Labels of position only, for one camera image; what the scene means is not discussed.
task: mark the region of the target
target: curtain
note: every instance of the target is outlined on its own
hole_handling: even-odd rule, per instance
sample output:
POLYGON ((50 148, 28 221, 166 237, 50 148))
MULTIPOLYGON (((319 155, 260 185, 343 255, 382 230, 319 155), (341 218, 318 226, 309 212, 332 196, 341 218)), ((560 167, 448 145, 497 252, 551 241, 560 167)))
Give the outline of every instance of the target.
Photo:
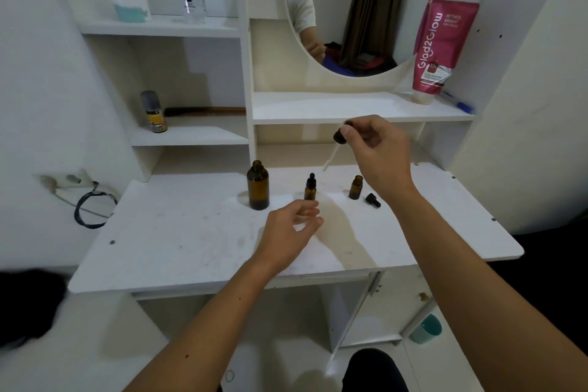
POLYGON ((361 53, 391 56, 401 0, 352 0, 343 34, 341 64, 361 53))

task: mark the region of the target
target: teal cup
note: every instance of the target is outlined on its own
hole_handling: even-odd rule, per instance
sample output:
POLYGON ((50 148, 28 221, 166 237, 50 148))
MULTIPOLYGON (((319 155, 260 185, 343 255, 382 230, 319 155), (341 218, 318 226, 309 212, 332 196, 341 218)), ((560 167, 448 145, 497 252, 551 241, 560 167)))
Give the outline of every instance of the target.
POLYGON ((417 344, 425 344, 427 341, 441 335, 442 330, 441 322, 430 314, 408 337, 417 344))

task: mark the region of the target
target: white shelf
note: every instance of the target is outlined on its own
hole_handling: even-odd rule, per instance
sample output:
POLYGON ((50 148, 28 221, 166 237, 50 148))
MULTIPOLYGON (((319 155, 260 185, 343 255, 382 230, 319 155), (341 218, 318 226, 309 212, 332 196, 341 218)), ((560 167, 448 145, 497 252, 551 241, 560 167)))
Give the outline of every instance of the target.
POLYGON ((121 22, 116 19, 78 21, 83 34, 113 34, 123 36, 178 36, 178 37, 239 37, 239 19, 235 17, 207 17, 202 25, 187 24, 182 16, 151 16, 143 23, 121 22))
MULTIPOLYGON (((325 224, 278 279, 415 265, 390 208, 382 204, 376 209, 364 201, 372 189, 364 183, 361 200, 347 197, 346 190, 359 173, 355 162, 345 164, 349 146, 339 149, 341 157, 326 172, 308 165, 322 165, 332 147, 260 146, 270 183, 270 205, 263 211, 248 205, 245 173, 250 162, 244 146, 166 150, 169 154, 161 158, 148 183, 129 184, 72 278, 70 291, 222 285, 254 252, 268 212, 302 198, 310 172, 317 174, 316 199, 325 224), (322 160, 315 162, 320 155, 322 160), (286 166, 290 160, 296 165, 286 166)), ((410 169, 422 195, 483 259, 523 254, 516 240, 451 173, 431 163, 412 164, 410 169)))
POLYGON ((399 95, 375 93, 259 92, 253 96, 254 124, 342 123, 348 118, 378 114, 389 121, 472 121, 474 115, 441 99, 429 106, 399 95))
POLYGON ((165 119, 168 129, 153 133, 148 126, 138 128, 131 136, 133 146, 182 146, 248 144, 245 116, 172 117, 165 119))

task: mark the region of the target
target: electrical outlet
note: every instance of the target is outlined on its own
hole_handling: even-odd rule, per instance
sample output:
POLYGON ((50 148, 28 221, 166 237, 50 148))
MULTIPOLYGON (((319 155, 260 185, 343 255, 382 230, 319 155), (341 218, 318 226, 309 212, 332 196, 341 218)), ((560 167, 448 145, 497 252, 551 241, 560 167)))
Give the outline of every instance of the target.
POLYGON ((92 178, 84 169, 73 172, 42 174, 40 177, 52 177, 57 182, 56 188, 93 188, 92 178))

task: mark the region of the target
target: t-shirt sleeve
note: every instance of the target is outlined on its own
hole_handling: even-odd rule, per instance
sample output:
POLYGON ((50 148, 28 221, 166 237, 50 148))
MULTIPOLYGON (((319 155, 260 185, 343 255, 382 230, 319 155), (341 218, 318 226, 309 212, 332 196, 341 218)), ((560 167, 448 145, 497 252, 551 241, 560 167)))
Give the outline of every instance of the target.
POLYGON ((308 27, 316 26, 315 4, 312 0, 287 0, 290 19, 294 30, 300 34, 308 27))

